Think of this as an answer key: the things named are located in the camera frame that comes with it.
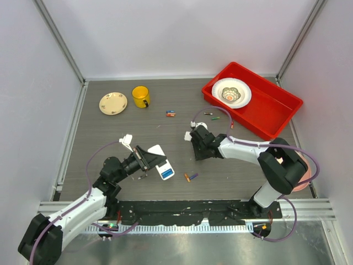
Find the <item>white remote control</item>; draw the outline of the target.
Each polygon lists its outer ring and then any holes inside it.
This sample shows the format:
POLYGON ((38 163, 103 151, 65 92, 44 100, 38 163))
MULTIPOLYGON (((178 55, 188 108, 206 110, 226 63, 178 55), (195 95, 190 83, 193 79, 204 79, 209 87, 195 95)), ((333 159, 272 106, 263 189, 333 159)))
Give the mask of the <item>white remote control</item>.
MULTIPOLYGON (((149 153, 153 153, 155 155, 161 155, 161 156, 165 156, 165 153, 164 151, 162 150, 161 146, 160 145, 154 145, 152 147, 150 147, 148 150, 147 150, 149 153)), ((172 178, 172 176, 166 178, 166 179, 163 179, 162 178, 162 173, 166 170, 169 170, 169 169, 172 169, 172 166, 170 164, 170 162, 168 161, 168 159, 166 158, 163 162, 159 163, 157 166, 155 166, 158 174, 160 175, 161 179, 166 181, 167 179, 170 179, 172 178)))

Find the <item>white battery cover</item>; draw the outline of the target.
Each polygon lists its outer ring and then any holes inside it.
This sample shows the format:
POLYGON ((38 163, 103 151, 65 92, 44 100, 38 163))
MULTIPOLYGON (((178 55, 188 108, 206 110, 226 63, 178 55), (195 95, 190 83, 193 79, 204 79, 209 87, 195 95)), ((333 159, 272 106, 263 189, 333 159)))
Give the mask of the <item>white battery cover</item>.
POLYGON ((186 131, 185 135, 184 135, 184 140, 185 141, 191 141, 191 139, 192 139, 192 136, 190 135, 190 132, 186 131))

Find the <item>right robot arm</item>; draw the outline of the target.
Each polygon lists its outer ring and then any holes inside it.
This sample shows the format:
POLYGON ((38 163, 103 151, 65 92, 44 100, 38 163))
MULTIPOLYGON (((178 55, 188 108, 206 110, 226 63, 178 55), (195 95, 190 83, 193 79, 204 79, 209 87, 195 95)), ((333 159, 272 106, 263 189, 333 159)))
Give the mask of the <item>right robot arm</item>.
POLYGON ((197 161, 234 158, 260 166, 266 182, 249 200, 249 211, 255 218, 267 214, 280 196, 291 194, 309 170, 304 158, 282 138, 260 143, 242 141, 226 134, 214 136, 198 125, 187 131, 184 139, 192 143, 197 161))

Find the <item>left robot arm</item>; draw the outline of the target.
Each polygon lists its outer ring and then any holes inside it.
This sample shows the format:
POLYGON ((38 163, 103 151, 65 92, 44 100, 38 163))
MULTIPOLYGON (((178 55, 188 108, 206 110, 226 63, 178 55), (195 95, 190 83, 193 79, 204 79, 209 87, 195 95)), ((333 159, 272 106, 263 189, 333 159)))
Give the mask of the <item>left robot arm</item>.
POLYGON ((102 218, 112 220, 117 215, 119 182, 137 171, 147 172, 166 161, 160 145, 148 150, 136 146, 123 161, 107 158, 98 179, 80 198, 50 216, 37 214, 31 220, 18 252, 30 264, 55 264, 81 230, 102 218))

